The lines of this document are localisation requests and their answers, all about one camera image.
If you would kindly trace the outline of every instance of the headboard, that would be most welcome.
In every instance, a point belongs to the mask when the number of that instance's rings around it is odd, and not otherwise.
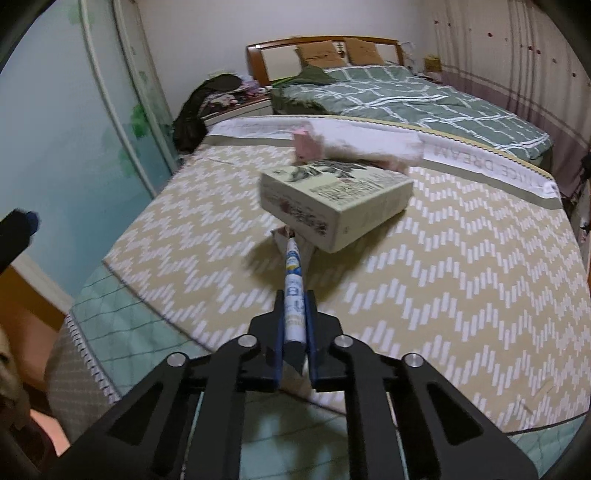
[[[377,37],[354,37],[353,35],[327,37],[293,37],[256,43],[246,47],[246,55],[252,76],[261,86],[270,85],[275,80],[295,76],[301,71],[300,59],[295,46],[301,43],[313,43],[330,40],[336,45],[341,57],[346,57],[345,38],[358,38],[375,43],[384,60],[404,65],[402,47],[397,40]]]

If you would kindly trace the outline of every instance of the box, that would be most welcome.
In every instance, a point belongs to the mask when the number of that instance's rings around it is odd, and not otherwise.
[[[326,252],[404,210],[413,181],[364,163],[319,160],[261,172],[261,207]]]

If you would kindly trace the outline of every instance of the nightstand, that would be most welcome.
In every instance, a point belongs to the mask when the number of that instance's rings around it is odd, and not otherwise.
[[[249,100],[234,107],[230,107],[222,112],[212,113],[203,117],[207,127],[215,125],[229,118],[238,118],[244,116],[272,115],[273,108],[271,100],[267,95]]]

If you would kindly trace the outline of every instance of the brown pillow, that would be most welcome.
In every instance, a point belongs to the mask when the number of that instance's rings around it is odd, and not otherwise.
[[[332,69],[347,65],[330,40],[304,43],[298,45],[296,50],[303,62],[314,67]]]
[[[346,38],[345,45],[349,53],[349,61],[353,65],[386,65],[375,43],[358,38]]]

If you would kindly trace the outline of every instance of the silver screw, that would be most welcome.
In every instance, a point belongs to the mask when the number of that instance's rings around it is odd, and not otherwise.
[[[171,367],[182,367],[184,363],[187,361],[187,357],[185,357],[182,353],[172,353],[166,359],[166,363],[168,363]]]
[[[409,353],[408,355],[404,355],[404,362],[412,368],[420,367],[425,360],[422,356],[418,353]]]
[[[349,335],[339,335],[335,338],[335,345],[341,348],[349,348],[353,345],[353,339]]]
[[[254,335],[242,335],[238,339],[238,345],[244,348],[250,348],[256,345],[257,339]]]

